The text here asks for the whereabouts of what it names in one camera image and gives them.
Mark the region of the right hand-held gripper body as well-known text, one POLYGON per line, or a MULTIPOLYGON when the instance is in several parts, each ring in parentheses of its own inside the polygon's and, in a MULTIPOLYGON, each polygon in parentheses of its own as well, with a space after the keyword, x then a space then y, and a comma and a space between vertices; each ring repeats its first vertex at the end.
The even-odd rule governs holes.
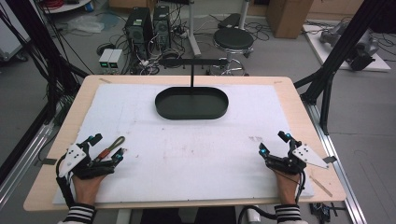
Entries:
POLYGON ((295 140, 287 140, 289 151, 286 157, 280 158, 265 152, 265 165, 288 175, 300 174, 307 164, 327 169, 328 163, 323 160, 309 145, 295 140))

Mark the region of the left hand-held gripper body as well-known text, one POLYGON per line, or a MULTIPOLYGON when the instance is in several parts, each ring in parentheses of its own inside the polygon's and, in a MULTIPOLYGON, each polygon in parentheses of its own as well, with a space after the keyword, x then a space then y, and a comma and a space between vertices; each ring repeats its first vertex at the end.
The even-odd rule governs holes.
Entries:
POLYGON ((59 161, 58 176, 67 177, 72 173, 80 179, 92 179, 113 174, 118 165, 118 160, 105 160, 105 157, 101 154, 92 159, 89 154, 90 146, 89 143, 83 143, 69 147, 63 160, 59 161))

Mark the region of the person's left hand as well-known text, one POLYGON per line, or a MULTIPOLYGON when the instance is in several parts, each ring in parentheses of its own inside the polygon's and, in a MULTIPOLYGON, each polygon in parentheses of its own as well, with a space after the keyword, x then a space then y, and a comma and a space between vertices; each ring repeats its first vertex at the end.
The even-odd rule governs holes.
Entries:
POLYGON ((76 202, 84 203, 87 205, 94 205, 101 182, 104 179, 104 175, 97 176, 92 179, 80 179, 79 177, 74 175, 72 177, 72 180, 75 187, 76 202))

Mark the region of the thin wooden stick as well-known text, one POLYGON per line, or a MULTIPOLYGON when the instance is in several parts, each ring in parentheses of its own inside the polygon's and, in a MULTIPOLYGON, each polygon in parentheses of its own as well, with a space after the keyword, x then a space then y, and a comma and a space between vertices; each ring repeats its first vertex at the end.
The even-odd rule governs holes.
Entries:
POLYGON ((317 179, 315 179, 312 175, 309 176, 310 179, 319 187, 321 188, 326 194, 328 194, 330 197, 333 196, 333 194, 324 186, 322 185, 317 179))

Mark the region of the white foam mat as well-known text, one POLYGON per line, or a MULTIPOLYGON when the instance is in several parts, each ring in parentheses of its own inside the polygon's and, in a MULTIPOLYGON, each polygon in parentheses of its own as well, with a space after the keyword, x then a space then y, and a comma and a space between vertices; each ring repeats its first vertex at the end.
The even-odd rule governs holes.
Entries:
POLYGON ((99 154, 123 136, 126 152, 114 174, 102 182, 100 203, 170 203, 208 200, 271 199, 276 179, 259 146, 286 156, 279 132, 289 132, 271 85, 223 85, 229 99, 218 119, 170 120, 154 99, 162 85, 102 84, 97 89, 76 142, 91 135, 99 154))

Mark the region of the white power supply unit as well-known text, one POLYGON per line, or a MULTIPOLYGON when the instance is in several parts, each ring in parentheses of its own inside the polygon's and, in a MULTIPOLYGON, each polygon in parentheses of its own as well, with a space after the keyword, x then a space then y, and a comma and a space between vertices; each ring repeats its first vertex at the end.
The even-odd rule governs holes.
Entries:
POLYGON ((114 49, 108 59, 109 73, 119 74, 124 63, 124 56, 121 49, 114 49))
POLYGON ((105 49, 99 59, 100 67, 104 74, 108 74, 110 72, 109 59, 113 53, 113 49, 105 49))

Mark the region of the white floor board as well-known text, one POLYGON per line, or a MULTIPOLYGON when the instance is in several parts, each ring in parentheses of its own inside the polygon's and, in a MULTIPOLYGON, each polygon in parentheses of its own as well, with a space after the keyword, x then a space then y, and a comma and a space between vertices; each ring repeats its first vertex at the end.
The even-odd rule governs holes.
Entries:
MULTIPOLYGON (((303 29, 305 31, 307 40, 318 57, 319 62, 324 63, 332 51, 331 45, 329 43, 321 43, 319 41, 321 31, 317 25, 304 25, 303 29)), ((373 58, 375 60, 368 64, 364 68, 364 71, 388 72, 391 70, 386 62, 382 60, 376 53, 373 55, 373 58)))

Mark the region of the black device on board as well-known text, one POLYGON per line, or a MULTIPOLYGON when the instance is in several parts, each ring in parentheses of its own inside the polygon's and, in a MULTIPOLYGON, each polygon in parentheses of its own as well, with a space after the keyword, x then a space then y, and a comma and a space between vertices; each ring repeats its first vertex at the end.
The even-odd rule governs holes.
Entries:
POLYGON ((357 44, 346 57, 346 62, 353 71, 361 71, 374 62, 373 55, 378 51, 377 45, 357 44))

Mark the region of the grey device on board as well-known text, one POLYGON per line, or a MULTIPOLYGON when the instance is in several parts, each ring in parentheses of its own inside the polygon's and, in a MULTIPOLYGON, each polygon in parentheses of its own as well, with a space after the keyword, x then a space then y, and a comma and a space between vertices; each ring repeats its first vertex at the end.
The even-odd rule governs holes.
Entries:
POLYGON ((319 42, 323 44, 328 43, 333 48, 343 35, 346 28, 347 23, 339 22, 332 29, 324 30, 319 37, 319 42))

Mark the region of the clear plastic bag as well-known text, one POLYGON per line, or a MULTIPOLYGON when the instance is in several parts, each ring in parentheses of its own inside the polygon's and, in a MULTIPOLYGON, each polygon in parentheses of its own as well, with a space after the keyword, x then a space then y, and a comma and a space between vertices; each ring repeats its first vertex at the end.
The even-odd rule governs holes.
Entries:
POLYGON ((105 25, 99 22, 96 16, 87 15, 74 18, 70 20, 67 25, 70 30, 79 30, 92 34, 100 34, 105 28, 105 25))

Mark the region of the large black computer tower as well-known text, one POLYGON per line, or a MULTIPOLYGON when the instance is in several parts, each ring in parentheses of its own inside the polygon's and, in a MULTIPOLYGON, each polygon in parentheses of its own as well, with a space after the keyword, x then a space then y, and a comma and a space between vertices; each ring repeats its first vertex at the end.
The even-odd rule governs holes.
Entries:
POLYGON ((139 57, 147 59, 149 57, 149 41, 153 37, 149 8, 133 7, 125 24, 125 30, 139 57))

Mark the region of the black flat pedal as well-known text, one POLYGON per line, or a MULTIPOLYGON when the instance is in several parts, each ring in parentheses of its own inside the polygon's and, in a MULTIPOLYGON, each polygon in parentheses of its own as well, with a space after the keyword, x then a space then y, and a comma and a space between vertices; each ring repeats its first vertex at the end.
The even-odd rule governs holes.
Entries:
POLYGON ((223 19, 218 23, 218 28, 231 28, 231 27, 236 27, 239 24, 240 20, 240 14, 239 13, 233 13, 230 14, 228 17, 223 19))

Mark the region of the slim black computer tower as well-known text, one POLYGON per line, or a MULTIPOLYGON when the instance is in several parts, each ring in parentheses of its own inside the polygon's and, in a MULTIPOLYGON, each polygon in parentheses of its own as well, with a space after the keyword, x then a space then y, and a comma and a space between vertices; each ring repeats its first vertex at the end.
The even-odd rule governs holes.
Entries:
POLYGON ((171 47, 169 12, 169 6, 156 6, 153 12, 154 34, 161 50, 171 47))

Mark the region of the white desk leg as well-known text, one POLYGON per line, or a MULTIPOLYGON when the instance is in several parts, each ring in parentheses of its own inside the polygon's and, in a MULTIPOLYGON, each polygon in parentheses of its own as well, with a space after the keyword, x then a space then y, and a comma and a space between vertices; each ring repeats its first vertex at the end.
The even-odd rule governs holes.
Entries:
POLYGON ((191 50, 195 58, 200 58, 202 53, 199 49, 197 40, 194 35, 194 0, 189 1, 189 29, 187 30, 189 43, 191 45, 191 50))

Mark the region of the black metal frame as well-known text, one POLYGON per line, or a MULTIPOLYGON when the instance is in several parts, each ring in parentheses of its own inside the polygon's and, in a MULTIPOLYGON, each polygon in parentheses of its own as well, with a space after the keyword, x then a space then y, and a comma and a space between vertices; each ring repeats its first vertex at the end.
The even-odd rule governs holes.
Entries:
POLYGON ((20 142, 7 156, 6 161, 0 166, 0 185, 10 176, 11 170, 26 151, 26 147, 33 140, 39 127, 42 124, 48 124, 55 117, 56 106, 59 103, 71 105, 72 99, 76 97, 81 86, 78 77, 85 78, 89 75, 61 54, 30 0, 5 0, 5 2, 30 37, 30 41, 27 41, 12 24, 1 3, 0 20, 21 43, 33 59, 36 70, 47 81, 48 101, 20 142))
POLYGON ((309 105, 315 105, 318 97, 322 95, 318 124, 326 135, 329 134, 328 117, 333 78, 341 64, 363 36, 363 33, 386 6, 387 1, 364 0, 323 65, 315 73, 294 83, 296 89, 309 84, 308 89, 301 94, 302 101, 309 105))

